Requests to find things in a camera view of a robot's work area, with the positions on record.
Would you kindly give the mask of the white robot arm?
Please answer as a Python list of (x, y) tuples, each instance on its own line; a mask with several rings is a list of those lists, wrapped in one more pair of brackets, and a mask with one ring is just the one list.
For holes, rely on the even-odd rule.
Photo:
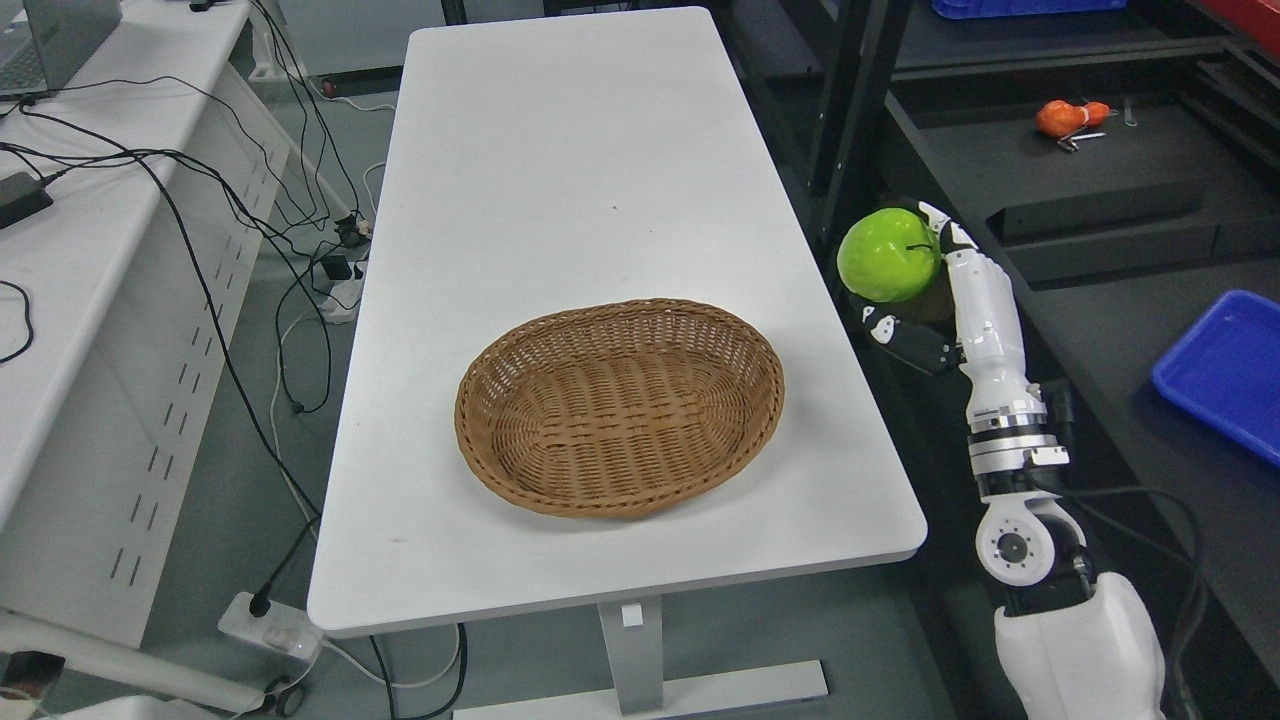
[(1044, 404), (1016, 386), (978, 384), (966, 410), (986, 512), (982, 566), (1005, 589), (998, 661), (1030, 719), (1160, 719), (1164, 653), (1134, 585), (1100, 571), (1060, 502), (1070, 456)]

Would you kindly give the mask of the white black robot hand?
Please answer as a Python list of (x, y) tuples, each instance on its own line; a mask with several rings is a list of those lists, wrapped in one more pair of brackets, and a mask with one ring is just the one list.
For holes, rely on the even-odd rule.
[(904, 322), (886, 304), (855, 299), (868, 336), (915, 369), (940, 374), (959, 368), (972, 383), (966, 420), (974, 430), (1044, 423), (1048, 410), (1027, 379), (1021, 324), (1005, 270), (982, 252), (947, 213), (915, 199), (895, 206), (920, 218), (940, 241), (954, 301), (956, 338)]

